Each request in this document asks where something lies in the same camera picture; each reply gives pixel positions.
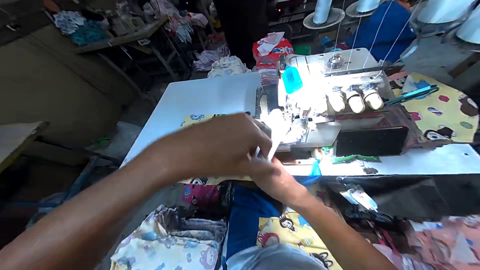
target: blue cloth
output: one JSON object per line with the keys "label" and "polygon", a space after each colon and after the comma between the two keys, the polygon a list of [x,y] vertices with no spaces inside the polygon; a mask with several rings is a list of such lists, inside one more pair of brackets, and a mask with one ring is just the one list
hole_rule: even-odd
{"label": "blue cloth", "polygon": [[261,189],[248,189],[236,185],[233,192],[232,211],[228,221],[227,254],[235,253],[257,245],[258,218],[279,217],[272,204],[275,200]]}
{"label": "blue cloth", "polygon": [[[375,10],[375,12],[369,18],[367,18],[366,21],[362,20],[357,29],[358,33],[354,33],[351,37],[345,40],[346,44],[350,48],[370,49],[375,38],[375,34],[377,33],[377,29],[380,26],[380,22],[382,21],[389,4],[390,1],[383,2],[380,6],[378,6],[377,10]],[[413,40],[415,40],[415,34],[410,29],[409,25],[407,25],[393,46],[392,51],[385,59],[385,56],[392,47],[393,42],[409,18],[410,11],[396,1],[393,1],[385,15],[384,22],[378,31],[377,39],[375,40],[375,44],[370,52],[377,61],[380,59],[391,62],[397,61],[402,52],[410,46]],[[357,35],[357,39],[355,40],[355,44],[353,44],[355,34]]]}

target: thread spool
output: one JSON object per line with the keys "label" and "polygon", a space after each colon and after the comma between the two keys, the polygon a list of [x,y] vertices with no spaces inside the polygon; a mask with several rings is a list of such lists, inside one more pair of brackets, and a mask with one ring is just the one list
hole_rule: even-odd
{"label": "thread spool", "polygon": [[418,20],[426,24],[443,24],[458,20],[475,0],[429,0]]}
{"label": "thread spool", "polygon": [[325,23],[331,6],[332,0],[317,0],[315,14],[313,15],[313,23],[318,25]]}
{"label": "thread spool", "polygon": [[460,39],[480,44],[480,6],[478,6],[460,27],[456,36]]}
{"label": "thread spool", "polygon": [[357,12],[369,12],[380,5],[380,0],[359,0],[357,5]]}

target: worker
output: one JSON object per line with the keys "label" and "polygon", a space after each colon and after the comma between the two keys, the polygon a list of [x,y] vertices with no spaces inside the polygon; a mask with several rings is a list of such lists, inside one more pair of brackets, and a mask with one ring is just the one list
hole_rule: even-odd
{"label": "worker", "polygon": [[[249,153],[257,146],[268,153],[272,142],[245,113],[215,117],[165,136],[6,245],[0,251],[1,269],[93,269],[113,246],[129,213],[160,188],[199,175],[251,176],[269,196],[308,221],[344,270],[395,269],[295,181],[279,161],[250,159]],[[307,253],[285,244],[259,248],[254,256],[237,256],[233,268],[292,266],[326,269]]]}

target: clothes pile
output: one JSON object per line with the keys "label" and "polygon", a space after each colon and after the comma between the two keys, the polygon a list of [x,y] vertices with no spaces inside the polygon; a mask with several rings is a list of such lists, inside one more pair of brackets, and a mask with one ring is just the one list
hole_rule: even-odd
{"label": "clothes pile", "polygon": [[215,50],[204,50],[202,53],[195,52],[198,61],[193,61],[193,65],[198,71],[208,71],[212,69],[213,62],[229,55],[230,50],[228,49],[228,46],[223,44]]}
{"label": "clothes pile", "polygon": [[69,35],[72,42],[79,46],[108,39],[103,26],[92,20],[87,20],[79,12],[61,11],[53,15],[54,23],[62,33]]}
{"label": "clothes pile", "polygon": [[243,74],[251,72],[247,66],[236,56],[225,56],[212,63],[212,70],[207,78],[223,77],[226,75]]}
{"label": "clothes pile", "polygon": [[159,206],[122,240],[112,270],[213,269],[227,231],[223,220],[187,219],[183,209]]}
{"label": "clothes pile", "polygon": [[157,18],[162,15],[167,15],[169,22],[165,26],[165,29],[178,36],[180,41],[184,43],[192,42],[192,25],[205,27],[208,23],[205,15],[201,13],[179,11],[169,0],[151,0],[144,4],[143,9],[151,10]]}

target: white fabric piece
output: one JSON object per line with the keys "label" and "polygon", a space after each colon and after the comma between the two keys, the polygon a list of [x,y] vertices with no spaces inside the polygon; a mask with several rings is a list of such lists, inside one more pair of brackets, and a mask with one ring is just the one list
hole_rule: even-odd
{"label": "white fabric piece", "polygon": [[192,25],[198,25],[205,27],[208,24],[207,17],[201,13],[192,13],[189,12],[188,15],[191,17]]}
{"label": "white fabric piece", "polygon": [[291,245],[277,244],[267,247],[252,246],[227,260],[228,270],[243,269],[317,269],[327,270],[323,263]]}
{"label": "white fabric piece", "polygon": [[213,62],[212,70],[208,73],[207,78],[223,77],[227,75],[243,74],[251,72],[240,58],[236,56],[225,56],[218,61]]}
{"label": "white fabric piece", "polygon": [[260,56],[269,54],[273,48],[278,45],[284,34],[285,32],[273,32],[269,33],[267,37],[260,39],[258,41],[258,44],[260,44],[258,47],[258,54]]}

